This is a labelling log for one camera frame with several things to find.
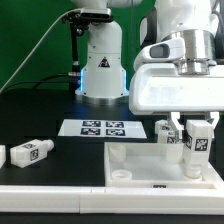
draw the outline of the green wall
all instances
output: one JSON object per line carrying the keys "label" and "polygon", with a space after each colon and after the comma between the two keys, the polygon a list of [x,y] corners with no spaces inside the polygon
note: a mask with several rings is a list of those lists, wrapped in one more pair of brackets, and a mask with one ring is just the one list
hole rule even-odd
{"label": "green wall", "polygon": [[[143,0],[134,9],[113,9],[115,20],[123,29],[122,65],[128,72],[128,81],[133,76],[133,60],[139,52],[139,22],[154,2]],[[69,0],[0,1],[0,86],[13,74],[56,18],[72,8],[74,5]],[[86,50],[85,36],[79,39],[81,66],[86,63]],[[59,22],[12,83],[38,81],[68,72],[71,62],[69,24]],[[54,88],[67,86],[60,84],[54,85]]]}

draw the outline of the black tabletop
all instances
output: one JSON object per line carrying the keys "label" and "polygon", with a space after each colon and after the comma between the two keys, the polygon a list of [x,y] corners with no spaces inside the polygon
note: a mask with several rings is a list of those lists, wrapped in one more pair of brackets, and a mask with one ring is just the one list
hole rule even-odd
{"label": "black tabletop", "polygon": [[[0,145],[6,145],[7,162],[0,169],[0,185],[105,186],[104,142],[155,142],[154,125],[166,115],[134,116],[127,104],[96,106],[75,101],[68,91],[12,90],[0,97]],[[141,121],[147,139],[61,137],[64,119]],[[224,122],[220,120],[210,162],[224,174]],[[52,139],[50,155],[20,169],[11,165],[9,149],[32,139]],[[224,223],[223,216],[182,215],[80,215],[1,213],[0,223]]]}

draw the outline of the printed marker sheet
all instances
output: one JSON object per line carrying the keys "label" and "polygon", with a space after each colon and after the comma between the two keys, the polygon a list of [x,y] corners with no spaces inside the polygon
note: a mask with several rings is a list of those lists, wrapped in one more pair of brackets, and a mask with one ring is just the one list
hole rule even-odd
{"label": "printed marker sheet", "polygon": [[58,136],[147,138],[141,122],[64,120]]}

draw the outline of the metal cylinder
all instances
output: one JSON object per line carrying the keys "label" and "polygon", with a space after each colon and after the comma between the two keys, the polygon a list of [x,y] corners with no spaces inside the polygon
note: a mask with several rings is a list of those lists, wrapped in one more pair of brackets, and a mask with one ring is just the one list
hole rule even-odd
{"label": "metal cylinder", "polygon": [[205,30],[185,30],[167,36],[165,40],[182,37],[185,40],[186,54],[176,61],[179,74],[209,74],[209,64],[215,60],[213,35]]}

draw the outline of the black table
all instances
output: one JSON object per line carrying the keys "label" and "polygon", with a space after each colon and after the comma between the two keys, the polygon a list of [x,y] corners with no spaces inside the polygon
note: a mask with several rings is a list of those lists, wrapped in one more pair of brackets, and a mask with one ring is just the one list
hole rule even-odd
{"label": "black table", "polygon": [[[68,91],[11,90],[0,97],[0,144],[7,162],[0,169],[0,185],[105,186],[104,142],[155,142],[154,124],[166,115],[134,116],[127,104],[95,106],[74,101]],[[182,116],[186,122],[188,116]],[[64,119],[141,121],[147,139],[59,137]],[[224,122],[220,120],[210,162],[224,175]],[[9,149],[32,139],[52,139],[51,156],[25,169],[10,163]],[[224,216],[80,215],[1,213],[0,223],[223,223]]]}

